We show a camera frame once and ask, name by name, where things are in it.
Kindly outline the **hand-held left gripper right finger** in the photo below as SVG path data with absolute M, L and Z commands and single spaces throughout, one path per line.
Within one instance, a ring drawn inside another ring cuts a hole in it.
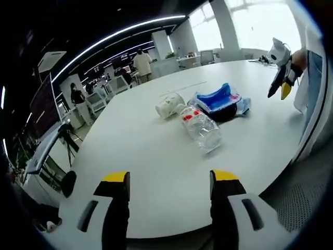
M 231 172 L 210 171 L 214 249 L 280 249 L 276 211 Z

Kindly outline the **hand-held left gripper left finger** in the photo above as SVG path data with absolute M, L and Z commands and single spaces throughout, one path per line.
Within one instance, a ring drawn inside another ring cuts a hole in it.
M 130 173 L 109 173 L 58 228 L 59 249 L 126 249 Z

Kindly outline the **person's right hand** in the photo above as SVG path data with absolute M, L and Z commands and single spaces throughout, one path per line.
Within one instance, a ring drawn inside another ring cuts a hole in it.
M 305 47 L 293 53 L 292 63 L 302 71 L 307 68 L 307 52 Z

